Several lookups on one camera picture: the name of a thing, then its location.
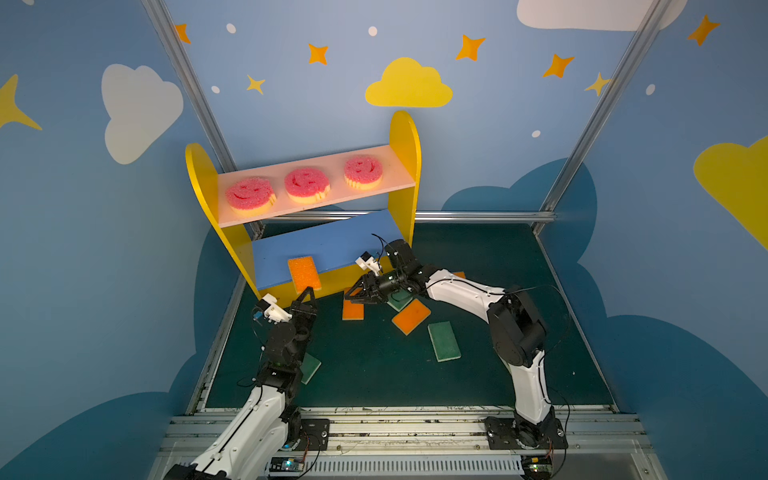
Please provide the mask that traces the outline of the pink smiley sponge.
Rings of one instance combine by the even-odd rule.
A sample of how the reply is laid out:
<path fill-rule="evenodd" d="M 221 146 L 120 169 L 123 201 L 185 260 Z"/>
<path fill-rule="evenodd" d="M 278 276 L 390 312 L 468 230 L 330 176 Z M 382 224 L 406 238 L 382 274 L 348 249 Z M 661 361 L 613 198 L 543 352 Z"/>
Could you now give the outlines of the pink smiley sponge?
<path fill-rule="evenodd" d="M 343 173 L 345 183 L 349 187 L 371 190 L 378 187 L 383 179 L 383 165 L 374 156 L 359 155 L 345 162 Z"/>
<path fill-rule="evenodd" d="M 263 177 L 248 177 L 225 192 L 232 211 L 239 216 L 253 216 L 270 210 L 277 202 L 277 195 L 270 181 Z"/>
<path fill-rule="evenodd" d="M 328 177 L 317 168 L 298 168 L 284 178 L 284 188 L 288 197 L 300 204 L 314 204 L 322 201 L 330 192 Z"/>

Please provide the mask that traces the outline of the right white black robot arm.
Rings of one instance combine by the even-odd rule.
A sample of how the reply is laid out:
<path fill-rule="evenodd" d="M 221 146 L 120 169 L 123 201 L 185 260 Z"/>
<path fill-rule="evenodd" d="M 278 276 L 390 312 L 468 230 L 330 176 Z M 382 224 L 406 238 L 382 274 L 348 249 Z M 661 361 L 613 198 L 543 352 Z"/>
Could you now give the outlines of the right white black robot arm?
<path fill-rule="evenodd" d="M 504 449 L 566 449 L 566 428 L 556 417 L 547 390 L 544 359 L 547 327 L 524 288 L 491 287 L 421 263 L 403 239 L 387 243 L 383 252 L 392 270 L 364 252 L 356 264 L 364 274 L 344 294 L 356 304 L 380 304 L 404 292 L 453 305 L 485 321 L 491 345 L 509 372 L 515 391 L 514 419 L 486 420 L 489 444 Z"/>

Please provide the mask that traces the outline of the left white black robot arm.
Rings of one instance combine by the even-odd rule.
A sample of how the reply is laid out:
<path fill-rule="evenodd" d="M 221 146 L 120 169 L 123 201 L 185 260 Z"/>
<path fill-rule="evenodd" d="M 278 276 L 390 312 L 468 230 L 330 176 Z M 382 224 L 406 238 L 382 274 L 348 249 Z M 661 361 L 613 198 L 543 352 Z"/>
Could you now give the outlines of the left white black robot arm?
<path fill-rule="evenodd" d="M 210 447 L 189 465 L 173 465 L 166 479 L 256 479 L 279 450 L 299 440 L 301 417 L 293 400 L 318 313 L 314 289 L 305 288 L 286 308 L 267 294 L 255 311 L 273 327 L 248 399 Z"/>

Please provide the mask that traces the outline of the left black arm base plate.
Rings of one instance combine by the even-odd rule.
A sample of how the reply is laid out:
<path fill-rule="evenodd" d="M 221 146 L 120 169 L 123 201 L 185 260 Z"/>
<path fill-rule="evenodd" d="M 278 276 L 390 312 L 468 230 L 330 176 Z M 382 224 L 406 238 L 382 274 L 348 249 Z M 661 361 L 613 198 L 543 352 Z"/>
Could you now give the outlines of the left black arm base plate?
<path fill-rule="evenodd" d="M 288 437 L 282 447 L 283 451 L 326 451 L 330 436 L 330 420 L 299 419 L 290 420 Z"/>

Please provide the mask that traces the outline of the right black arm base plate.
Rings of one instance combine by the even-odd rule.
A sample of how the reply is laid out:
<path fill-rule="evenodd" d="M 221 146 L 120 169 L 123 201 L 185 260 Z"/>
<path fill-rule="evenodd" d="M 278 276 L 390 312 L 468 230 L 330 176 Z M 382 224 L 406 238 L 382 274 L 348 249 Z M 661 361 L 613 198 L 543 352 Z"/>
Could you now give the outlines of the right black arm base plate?
<path fill-rule="evenodd" d="M 491 450 L 549 450 L 569 447 L 565 429 L 555 416 L 547 416 L 534 424 L 522 417 L 486 417 L 483 420 L 486 438 Z"/>

